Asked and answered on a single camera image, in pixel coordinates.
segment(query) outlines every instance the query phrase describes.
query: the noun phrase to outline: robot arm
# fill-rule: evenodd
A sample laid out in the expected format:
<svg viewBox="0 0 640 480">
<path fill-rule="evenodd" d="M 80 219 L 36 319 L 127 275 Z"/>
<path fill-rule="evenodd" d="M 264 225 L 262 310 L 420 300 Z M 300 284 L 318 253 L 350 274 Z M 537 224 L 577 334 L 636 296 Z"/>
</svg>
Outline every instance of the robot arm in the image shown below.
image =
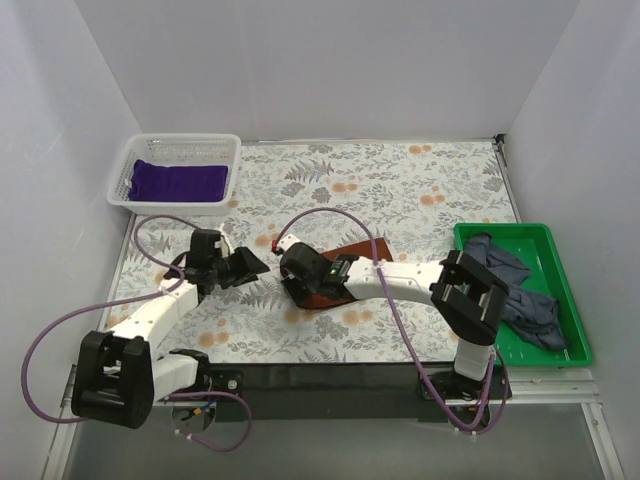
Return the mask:
<svg viewBox="0 0 640 480">
<path fill-rule="evenodd" d="M 464 252 L 452 250 L 442 262 L 380 262 L 339 255 L 333 262 L 287 235 L 275 246 L 289 294 L 303 298 L 320 294 L 332 300 L 386 298 L 376 268 L 384 274 L 396 300 L 435 306 L 459 337 L 454 371 L 481 381 L 498 333 L 507 285 Z"/>
<path fill-rule="evenodd" d="M 89 332 L 78 355 L 71 398 L 75 415 L 137 428 L 153 402 L 187 387 L 208 390 L 207 355 L 173 350 L 157 358 L 160 342 L 196 308 L 215 286 L 237 287 L 269 271 L 246 247 L 232 249 L 224 233 L 195 230 L 189 252 L 173 262 L 186 280 L 177 289 L 143 304 L 131 317 L 106 332 Z M 178 281 L 170 270 L 160 284 Z"/>
</svg>

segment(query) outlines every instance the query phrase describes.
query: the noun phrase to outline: gray floor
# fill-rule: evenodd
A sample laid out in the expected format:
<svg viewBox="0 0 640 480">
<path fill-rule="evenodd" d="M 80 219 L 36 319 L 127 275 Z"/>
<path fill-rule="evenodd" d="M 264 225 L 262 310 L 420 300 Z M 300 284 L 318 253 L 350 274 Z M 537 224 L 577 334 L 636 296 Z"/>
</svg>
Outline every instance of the gray floor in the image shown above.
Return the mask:
<svg viewBox="0 0 640 480">
<path fill-rule="evenodd" d="M 263 421 L 230 454 L 159 428 L 169 415 L 156 409 L 137 431 L 80 425 L 65 478 L 603 478 L 580 405 L 510 405 L 476 442 L 411 420 Z M 214 424 L 206 435 L 223 443 L 242 428 Z"/>
</svg>

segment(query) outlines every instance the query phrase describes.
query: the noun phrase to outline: brown cloth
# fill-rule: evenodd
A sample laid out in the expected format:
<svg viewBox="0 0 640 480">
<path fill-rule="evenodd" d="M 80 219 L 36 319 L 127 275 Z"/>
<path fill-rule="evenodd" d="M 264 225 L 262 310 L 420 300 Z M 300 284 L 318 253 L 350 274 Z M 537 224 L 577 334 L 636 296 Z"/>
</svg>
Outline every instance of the brown cloth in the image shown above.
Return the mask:
<svg viewBox="0 0 640 480">
<path fill-rule="evenodd" d="M 393 262 L 393 257 L 391 256 L 391 252 L 389 251 L 389 247 L 387 246 L 387 242 L 385 242 L 384 238 L 376 238 L 375 241 L 376 247 L 378 247 L 378 258 L 380 260 Z M 373 252 L 371 251 L 371 242 L 369 242 L 369 240 L 366 240 L 364 242 L 355 243 L 353 245 L 347 245 L 346 247 L 336 248 L 335 250 L 324 252 L 322 256 L 328 258 L 331 261 L 334 261 L 340 254 L 350 254 L 358 255 L 360 257 L 372 258 Z M 348 303 L 353 303 L 354 301 L 355 300 L 349 299 L 329 300 L 327 297 L 314 294 L 305 299 L 303 302 L 299 303 L 298 307 L 307 310 L 324 309 L 346 305 Z"/>
</svg>

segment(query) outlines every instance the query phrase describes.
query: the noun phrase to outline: white wall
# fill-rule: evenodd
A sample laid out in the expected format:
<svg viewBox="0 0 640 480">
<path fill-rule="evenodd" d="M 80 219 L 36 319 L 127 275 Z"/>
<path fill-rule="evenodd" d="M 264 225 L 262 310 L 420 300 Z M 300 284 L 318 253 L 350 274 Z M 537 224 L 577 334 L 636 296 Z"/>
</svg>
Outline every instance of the white wall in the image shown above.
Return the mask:
<svg viewBox="0 0 640 480">
<path fill-rule="evenodd" d="M 578 0 L 76 0 L 144 131 L 506 132 Z"/>
<path fill-rule="evenodd" d="M 640 4 L 583 0 L 507 137 L 525 221 L 554 234 L 627 478 L 640 477 Z"/>
<path fill-rule="evenodd" d="M 0 476 L 34 479 L 54 426 L 22 400 L 22 357 L 57 316 L 105 299 L 127 220 L 105 202 L 106 175 L 139 128 L 72 0 L 0 2 L 0 111 Z M 97 318 L 35 355 L 31 386 L 48 413 Z"/>
</svg>

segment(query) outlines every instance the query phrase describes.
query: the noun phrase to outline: gray cloth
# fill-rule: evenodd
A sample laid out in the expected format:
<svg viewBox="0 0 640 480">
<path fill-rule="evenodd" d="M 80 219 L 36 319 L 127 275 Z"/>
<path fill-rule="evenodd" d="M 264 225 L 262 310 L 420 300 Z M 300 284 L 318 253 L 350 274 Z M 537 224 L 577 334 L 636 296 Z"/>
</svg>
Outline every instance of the gray cloth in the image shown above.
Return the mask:
<svg viewBox="0 0 640 480">
<path fill-rule="evenodd" d="M 558 301 L 520 288 L 531 275 L 531 270 L 518 257 L 493 245 L 488 233 L 471 237 L 464 251 L 509 285 L 509 298 L 502 320 L 522 340 L 545 350 L 567 348 L 558 322 Z"/>
</svg>

